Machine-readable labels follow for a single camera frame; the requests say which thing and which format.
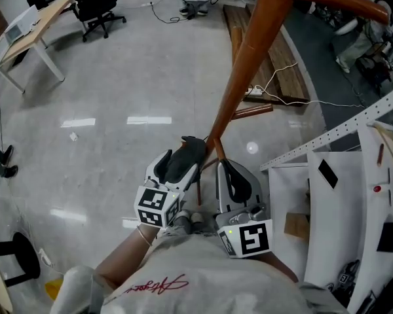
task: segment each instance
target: red signature print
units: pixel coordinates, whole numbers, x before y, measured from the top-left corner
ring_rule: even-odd
[[[178,290],[189,284],[187,281],[181,281],[180,279],[182,277],[185,277],[185,274],[181,274],[179,277],[176,277],[173,281],[168,281],[167,277],[165,277],[161,283],[155,283],[154,281],[150,280],[144,285],[134,285],[130,287],[128,290],[123,292],[123,294],[129,292],[141,292],[143,290],[148,290],[151,293],[156,292],[157,295],[160,295],[166,290]],[[108,302],[105,303],[105,305],[107,305],[109,302],[112,302],[113,300],[115,300],[120,296],[122,296],[122,294],[114,297],[113,299],[110,299]]]

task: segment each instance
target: white shelf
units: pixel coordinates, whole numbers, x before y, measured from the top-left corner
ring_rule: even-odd
[[[309,214],[306,203],[309,169],[307,163],[286,164],[269,169],[271,217],[273,220],[273,253],[298,277],[304,279],[309,244],[284,233],[287,212]]]
[[[304,280],[336,283],[346,263],[362,252],[364,174],[361,152],[309,152],[310,242]],[[334,189],[318,168],[325,160],[338,177]]]
[[[393,129],[391,126],[379,124],[387,129]],[[360,257],[360,270],[357,274],[356,286],[348,306],[348,311],[352,314],[357,312],[371,290],[378,296],[383,287],[393,277],[393,253],[377,252],[384,222],[387,220],[393,221],[393,158],[385,145],[382,165],[377,167],[377,157],[380,144],[384,143],[383,139],[375,128],[366,125],[358,128],[358,136],[364,158],[367,222],[364,253]],[[388,168],[390,168],[392,206],[389,204],[388,192],[374,193],[373,191],[373,187],[376,184],[387,183]]]

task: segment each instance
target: bracelet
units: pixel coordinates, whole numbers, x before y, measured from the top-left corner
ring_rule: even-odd
[[[140,235],[141,235],[141,237],[143,238],[143,240],[146,242],[146,244],[148,244],[149,247],[152,247],[153,245],[152,245],[150,242],[148,242],[148,240],[145,238],[145,236],[144,236],[144,234],[143,234],[143,232],[141,231],[141,229],[140,229],[139,226],[137,226],[137,230],[138,230],[138,232],[140,233]]]

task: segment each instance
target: human arm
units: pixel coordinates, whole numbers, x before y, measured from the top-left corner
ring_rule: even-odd
[[[140,230],[146,240],[152,243],[160,228],[140,224]],[[101,275],[115,289],[120,287],[140,266],[149,245],[135,229],[102,263],[96,268]]]
[[[249,257],[249,259],[258,260],[260,262],[264,262],[268,265],[273,266],[277,270],[281,271],[284,275],[289,277],[294,283],[297,283],[299,281],[294,272],[292,272],[292,270],[287,265],[285,265],[277,256],[275,256],[272,251],[270,251],[269,253],[251,256]]]

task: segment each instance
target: orange curved rod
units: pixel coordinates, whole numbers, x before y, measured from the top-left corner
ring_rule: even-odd
[[[358,16],[371,18],[381,24],[388,24],[387,10],[370,0],[304,0],[321,3],[325,6],[350,10]]]

